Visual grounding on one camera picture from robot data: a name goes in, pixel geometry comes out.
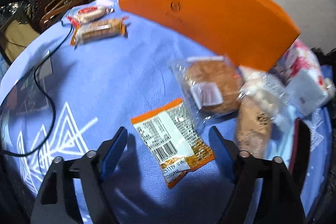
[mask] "table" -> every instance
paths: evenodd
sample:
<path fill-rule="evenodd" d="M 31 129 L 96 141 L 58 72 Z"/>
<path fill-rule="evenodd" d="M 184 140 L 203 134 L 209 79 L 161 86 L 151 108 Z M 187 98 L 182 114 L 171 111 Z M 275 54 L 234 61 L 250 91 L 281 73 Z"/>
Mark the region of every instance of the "table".
<path fill-rule="evenodd" d="M 189 173 L 169 190 L 156 159 L 130 122 L 130 118 L 182 96 L 168 67 L 170 59 L 214 53 L 170 29 L 120 10 L 117 0 L 110 1 L 115 2 L 115 13 L 106 18 L 128 15 L 128 38 L 102 39 L 76 50 L 69 45 L 68 39 L 60 47 L 43 65 L 40 73 L 44 89 L 56 104 L 53 133 L 39 157 L 37 154 L 27 158 L 8 157 L 8 165 L 20 172 L 22 180 L 36 195 L 54 157 L 60 155 L 65 160 L 78 158 L 89 150 L 96 150 L 102 141 L 111 139 L 118 128 L 124 126 L 129 133 L 127 148 L 112 178 L 103 184 L 120 223 L 216 223 L 232 190 L 230 181 L 221 172 L 216 160 Z M 56 23 L 27 47 L 1 82 L 1 102 L 16 80 L 41 60 L 48 50 L 54 49 L 68 32 L 68 26 Z M 7 108 L 10 110 L 1 116 L 2 139 L 6 149 L 24 153 L 46 135 L 51 109 L 46 98 L 37 90 L 32 73 L 20 90 L 15 90 L 15 94 L 15 102 Z M 307 214 L 319 193 L 325 166 L 328 165 L 331 126 L 325 108 L 316 110 L 306 123 L 313 136 L 308 177 L 301 195 Z M 216 125 L 225 138 L 233 139 L 234 115 L 205 125 L 201 136 L 207 144 L 212 125 Z M 287 139 L 281 156 L 288 164 L 292 132 L 288 133 Z M 269 156 L 279 151 L 279 146 L 279 141 L 272 140 Z M 90 223 L 77 180 L 75 188 L 83 221 Z M 257 202 L 258 191 L 251 203 L 249 221 L 253 220 Z"/>

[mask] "light blue cloth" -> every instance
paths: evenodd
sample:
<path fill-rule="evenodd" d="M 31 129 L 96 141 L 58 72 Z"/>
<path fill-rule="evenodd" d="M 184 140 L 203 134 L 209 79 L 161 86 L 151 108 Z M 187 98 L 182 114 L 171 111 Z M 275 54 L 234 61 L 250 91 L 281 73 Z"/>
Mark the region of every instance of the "light blue cloth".
<path fill-rule="evenodd" d="M 121 223 L 216 223 L 231 194 L 232 185 L 224 177 L 216 160 L 189 173 L 172 190 L 164 182 L 156 159 L 152 156 L 130 118 L 163 106 L 182 96 L 182 91 L 169 70 L 167 61 L 189 56 L 214 55 L 208 49 L 175 31 L 144 18 L 126 13 L 115 6 L 115 13 L 106 18 L 129 15 L 128 38 L 102 39 L 74 50 L 70 39 L 52 56 L 46 67 L 52 74 L 41 81 L 56 104 L 56 123 L 40 155 L 28 158 L 8 157 L 34 194 L 43 174 L 56 156 L 65 160 L 79 158 L 95 150 L 102 141 L 111 139 L 120 126 L 129 132 L 127 148 L 121 156 L 112 178 L 103 184 L 115 215 Z M 15 60 L 0 86 L 0 101 L 16 80 L 38 63 L 48 49 L 55 48 L 67 35 L 69 27 L 60 23 L 46 30 Z M 46 98 L 33 84 L 32 76 L 22 89 L 11 94 L 1 125 L 3 143 L 14 152 L 27 152 L 44 138 L 51 120 Z M 318 194 L 323 177 L 326 135 L 330 132 L 328 118 L 323 115 L 320 134 L 324 139 L 316 146 L 318 155 L 311 159 L 312 180 L 302 193 L 306 213 Z M 202 134 L 209 144 L 208 132 L 216 125 L 227 139 L 233 139 L 236 127 L 234 115 L 209 122 Z M 288 162 L 291 151 L 289 142 Z M 75 180 L 78 203 L 85 223 L 90 217 L 80 183 Z M 251 212 L 256 209 L 252 202 Z M 249 213 L 248 222 L 253 220 Z"/>

